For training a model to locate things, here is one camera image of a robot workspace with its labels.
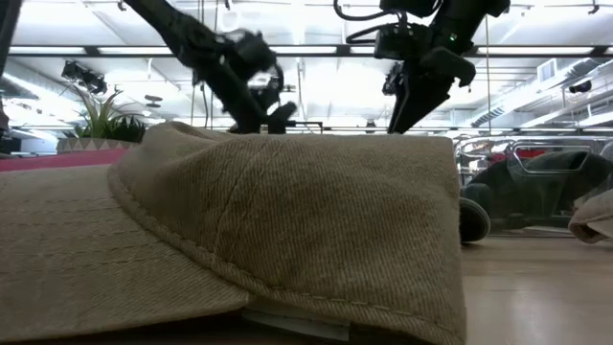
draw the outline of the ceiling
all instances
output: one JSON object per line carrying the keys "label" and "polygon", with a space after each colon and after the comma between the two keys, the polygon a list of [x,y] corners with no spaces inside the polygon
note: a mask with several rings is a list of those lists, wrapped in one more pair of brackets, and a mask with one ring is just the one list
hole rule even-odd
{"label": "ceiling", "polygon": [[[199,1],[171,0],[177,9],[193,16],[199,14]],[[163,40],[129,6],[120,11],[116,0],[25,0],[13,45],[164,45]],[[346,22],[338,18],[331,0],[235,1],[232,11],[218,7],[215,1],[204,5],[204,23],[219,31],[236,26],[261,31],[271,45],[341,44],[344,37],[382,22]],[[378,1],[342,2],[344,11],[368,14],[378,11]],[[588,14],[592,0],[517,0],[509,13],[489,17],[473,37],[480,45],[610,45],[613,44],[613,0],[598,1],[601,10]],[[429,19],[410,18],[427,24]],[[219,101],[212,100],[208,90],[192,88],[192,72],[176,59],[156,57],[11,57],[11,62],[26,67],[46,80],[68,85],[60,75],[67,60],[98,73],[112,85],[124,90],[120,104],[123,110],[151,111],[151,123],[174,119],[204,126],[229,126],[232,121],[221,113]],[[454,86],[451,98],[418,126],[461,126],[467,118],[517,86],[536,77],[536,68],[548,58],[470,58],[477,66],[477,77],[470,87]],[[281,57],[285,83],[298,86],[297,92],[283,93],[284,101],[300,103],[299,119],[323,121],[331,127],[364,126],[375,120],[386,126],[394,106],[393,97],[383,96],[381,86],[392,66],[389,60],[369,57]],[[601,91],[608,90],[610,68],[598,71]],[[146,108],[145,95],[164,100],[160,108]],[[520,122],[546,115],[568,105],[562,91],[552,89],[522,104],[506,115],[506,121],[492,122],[494,127],[516,127]],[[205,120],[206,109],[213,120]],[[52,114],[63,120],[66,114]],[[66,115],[66,121],[74,120]],[[38,124],[29,117],[28,124]],[[40,119],[41,124],[49,119]]]}

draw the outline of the cap brim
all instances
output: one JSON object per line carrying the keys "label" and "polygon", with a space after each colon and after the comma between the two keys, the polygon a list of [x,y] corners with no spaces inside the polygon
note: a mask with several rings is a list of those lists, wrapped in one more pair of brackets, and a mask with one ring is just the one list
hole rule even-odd
{"label": "cap brim", "polygon": [[568,228],[586,243],[613,238],[613,190],[588,199],[575,212]]}
{"label": "cap brim", "polygon": [[107,170],[0,174],[0,341],[114,331],[252,300],[132,220]]}

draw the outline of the corduroy fabric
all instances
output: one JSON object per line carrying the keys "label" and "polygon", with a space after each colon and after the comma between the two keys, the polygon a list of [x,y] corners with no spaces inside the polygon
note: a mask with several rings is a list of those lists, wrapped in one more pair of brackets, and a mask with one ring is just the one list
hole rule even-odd
{"label": "corduroy fabric", "polygon": [[257,295],[465,342],[449,140],[170,123],[110,169],[11,172],[2,184],[14,200],[1,211],[2,339],[207,315]]}

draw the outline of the pink surface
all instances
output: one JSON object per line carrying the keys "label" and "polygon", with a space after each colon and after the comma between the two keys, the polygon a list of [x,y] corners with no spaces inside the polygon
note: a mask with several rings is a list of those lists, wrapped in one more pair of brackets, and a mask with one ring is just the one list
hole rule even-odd
{"label": "pink surface", "polygon": [[125,152],[126,149],[105,149],[49,157],[2,159],[0,160],[0,172],[113,164]]}

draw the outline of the ceiling beam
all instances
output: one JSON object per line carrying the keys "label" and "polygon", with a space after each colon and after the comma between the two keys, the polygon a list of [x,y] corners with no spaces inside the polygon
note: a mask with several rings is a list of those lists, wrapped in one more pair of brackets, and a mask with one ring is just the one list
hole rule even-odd
{"label": "ceiling beam", "polygon": [[[347,44],[270,45],[279,58],[372,58],[374,46]],[[165,46],[11,46],[10,57],[24,58],[174,58]],[[464,58],[613,58],[613,45],[474,46]]]}

